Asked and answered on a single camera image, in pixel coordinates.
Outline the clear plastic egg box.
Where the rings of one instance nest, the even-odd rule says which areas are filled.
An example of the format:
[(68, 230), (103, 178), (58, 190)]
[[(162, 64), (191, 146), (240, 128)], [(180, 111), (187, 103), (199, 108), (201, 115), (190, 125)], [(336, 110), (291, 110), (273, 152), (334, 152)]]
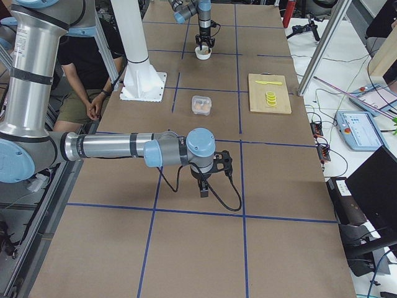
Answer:
[[(202, 109), (200, 111), (197, 111), (194, 109), (194, 105), (200, 104), (201, 106), (207, 105), (208, 106), (208, 111), (203, 111)], [(192, 112), (196, 115), (209, 115), (210, 110), (212, 108), (212, 100), (209, 97), (206, 96), (193, 96), (192, 97)]]

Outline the white bowl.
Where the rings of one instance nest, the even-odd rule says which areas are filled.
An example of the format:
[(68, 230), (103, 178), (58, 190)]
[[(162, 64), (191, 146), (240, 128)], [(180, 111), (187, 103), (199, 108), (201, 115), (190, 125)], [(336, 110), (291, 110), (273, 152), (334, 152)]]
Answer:
[(206, 45), (202, 45), (201, 50), (195, 48), (195, 56), (199, 60), (207, 60), (210, 58), (211, 54), (212, 54), (211, 49)]

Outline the yellow plastic knife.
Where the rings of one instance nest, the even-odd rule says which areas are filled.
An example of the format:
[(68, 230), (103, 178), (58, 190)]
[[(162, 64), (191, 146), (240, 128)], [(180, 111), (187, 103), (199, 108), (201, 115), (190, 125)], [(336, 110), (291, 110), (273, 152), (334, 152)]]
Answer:
[(257, 84), (272, 84), (272, 85), (283, 85), (281, 81), (260, 81), (260, 80), (255, 80), (255, 83)]

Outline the bamboo cutting board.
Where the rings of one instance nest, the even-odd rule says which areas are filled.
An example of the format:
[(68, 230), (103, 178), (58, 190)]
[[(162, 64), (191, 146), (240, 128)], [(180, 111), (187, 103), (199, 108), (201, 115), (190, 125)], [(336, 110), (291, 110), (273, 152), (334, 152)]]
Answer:
[(274, 74), (248, 74), (251, 112), (291, 114), (285, 77)]

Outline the seated person black shirt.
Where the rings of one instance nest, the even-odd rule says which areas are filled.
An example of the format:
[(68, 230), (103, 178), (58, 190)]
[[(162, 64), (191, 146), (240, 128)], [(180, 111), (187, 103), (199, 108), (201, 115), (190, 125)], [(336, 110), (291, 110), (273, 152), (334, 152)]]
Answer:
[(62, 37), (57, 59), (72, 90), (60, 107), (53, 130), (76, 132), (84, 124), (100, 120), (112, 82), (93, 37)]

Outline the near teach pendant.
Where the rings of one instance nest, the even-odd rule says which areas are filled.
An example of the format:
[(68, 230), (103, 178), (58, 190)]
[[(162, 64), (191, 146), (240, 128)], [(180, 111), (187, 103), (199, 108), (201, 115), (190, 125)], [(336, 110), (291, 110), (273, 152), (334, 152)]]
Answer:
[(388, 146), (371, 113), (337, 111), (337, 127), (348, 147), (355, 151), (376, 151)]

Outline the teach pendant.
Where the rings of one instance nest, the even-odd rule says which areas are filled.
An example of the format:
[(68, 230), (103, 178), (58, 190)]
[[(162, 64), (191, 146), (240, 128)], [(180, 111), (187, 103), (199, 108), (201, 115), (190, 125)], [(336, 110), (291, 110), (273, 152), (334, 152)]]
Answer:
[(376, 151), (388, 146), (371, 113), (337, 111), (337, 127), (348, 147), (355, 151)]
[(369, 111), (374, 117), (380, 115), (379, 112), (369, 109), (364, 102), (370, 104), (374, 108), (386, 112), (390, 109), (396, 111), (396, 93), (391, 91), (389, 87), (380, 84), (368, 84), (350, 93), (358, 98), (361, 102), (350, 100), (361, 109)]

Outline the far teach pendant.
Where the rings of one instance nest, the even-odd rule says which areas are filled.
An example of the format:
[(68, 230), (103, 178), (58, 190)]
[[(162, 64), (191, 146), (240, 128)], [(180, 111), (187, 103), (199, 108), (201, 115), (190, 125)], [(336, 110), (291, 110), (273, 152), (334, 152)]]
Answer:
[(369, 111), (374, 117), (380, 115), (379, 112), (369, 109), (364, 102), (370, 104), (374, 108), (386, 112), (390, 109), (396, 111), (396, 93), (391, 91), (389, 87), (380, 84), (368, 84), (350, 93), (358, 98), (361, 102), (350, 100), (361, 109)]

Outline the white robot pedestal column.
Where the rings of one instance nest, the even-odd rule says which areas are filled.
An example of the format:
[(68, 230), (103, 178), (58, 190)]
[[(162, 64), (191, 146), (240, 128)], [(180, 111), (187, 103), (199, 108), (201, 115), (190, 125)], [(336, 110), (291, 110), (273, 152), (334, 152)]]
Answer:
[(127, 59), (121, 100), (162, 101), (167, 74), (150, 63), (138, 1), (111, 3)]

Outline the aluminium frame post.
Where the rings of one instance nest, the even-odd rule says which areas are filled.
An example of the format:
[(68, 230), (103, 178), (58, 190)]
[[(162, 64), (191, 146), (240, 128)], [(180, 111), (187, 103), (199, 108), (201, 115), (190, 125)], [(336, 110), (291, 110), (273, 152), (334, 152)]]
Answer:
[(314, 51), (303, 78), (301, 79), (301, 83), (297, 91), (299, 96), (303, 96), (308, 89), (310, 81), (314, 77), (321, 60), (323, 59), (326, 48), (332, 40), (332, 36), (336, 33), (336, 30), (340, 22), (343, 20), (343, 17), (345, 16), (351, 2), (352, 0), (343, 0), (336, 3), (334, 11), (331, 14), (323, 35), (320, 38), (319, 44)]

